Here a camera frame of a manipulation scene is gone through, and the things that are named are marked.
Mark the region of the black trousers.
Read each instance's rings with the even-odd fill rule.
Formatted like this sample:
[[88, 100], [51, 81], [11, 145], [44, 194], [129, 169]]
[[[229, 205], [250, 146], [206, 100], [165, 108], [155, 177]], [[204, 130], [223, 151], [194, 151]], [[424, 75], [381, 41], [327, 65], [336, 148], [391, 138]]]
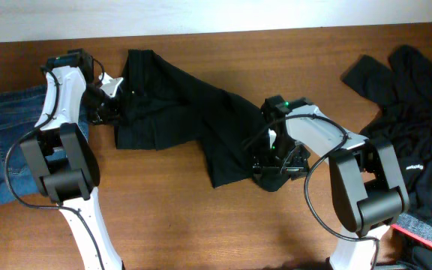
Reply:
[[197, 141], [213, 188], [253, 179], [274, 192], [290, 179], [253, 175], [255, 155], [274, 146], [281, 158], [294, 143], [270, 146], [267, 135], [254, 141], [267, 121], [250, 101], [191, 76], [149, 49], [129, 50], [122, 76], [117, 149], [163, 150]]

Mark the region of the blue denim jeans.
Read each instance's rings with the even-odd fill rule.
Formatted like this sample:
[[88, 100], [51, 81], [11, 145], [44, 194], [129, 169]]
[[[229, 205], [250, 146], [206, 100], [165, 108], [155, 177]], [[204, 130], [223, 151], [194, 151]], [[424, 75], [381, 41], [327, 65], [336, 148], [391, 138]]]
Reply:
[[[0, 93], [0, 206], [15, 200], [5, 182], [5, 158], [22, 135], [33, 129], [41, 116], [47, 87], [38, 85], [21, 91]], [[10, 157], [9, 180], [18, 197], [39, 192], [19, 146]]]

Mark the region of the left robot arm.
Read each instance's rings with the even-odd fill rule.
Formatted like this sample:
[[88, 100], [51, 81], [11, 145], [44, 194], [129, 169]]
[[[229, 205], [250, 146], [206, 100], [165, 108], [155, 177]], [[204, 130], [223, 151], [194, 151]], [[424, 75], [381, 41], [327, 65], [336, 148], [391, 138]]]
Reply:
[[95, 76], [98, 63], [84, 49], [49, 58], [42, 67], [46, 97], [33, 129], [16, 141], [39, 193], [66, 220], [85, 269], [123, 269], [99, 205], [101, 174], [78, 122], [86, 110], [93, 125], [120, 118], [116, 94], [123, 79]]

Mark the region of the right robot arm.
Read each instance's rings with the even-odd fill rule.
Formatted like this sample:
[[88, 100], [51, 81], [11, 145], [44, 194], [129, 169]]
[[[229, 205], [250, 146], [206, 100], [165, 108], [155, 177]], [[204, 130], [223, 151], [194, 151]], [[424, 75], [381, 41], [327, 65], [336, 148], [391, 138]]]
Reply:
[[393, 145], [342, 127], [307, 98], [270, 97], [261, 106], [265, 127], [245, 143], [253, 155], [253, 180], [276, 191], [289, 179], [309, 181], [323, 162], [329, 165], [331, 199], [341, 224], [327, 269], [379, 269], [380, 240], [408, 211], [410, 199]]

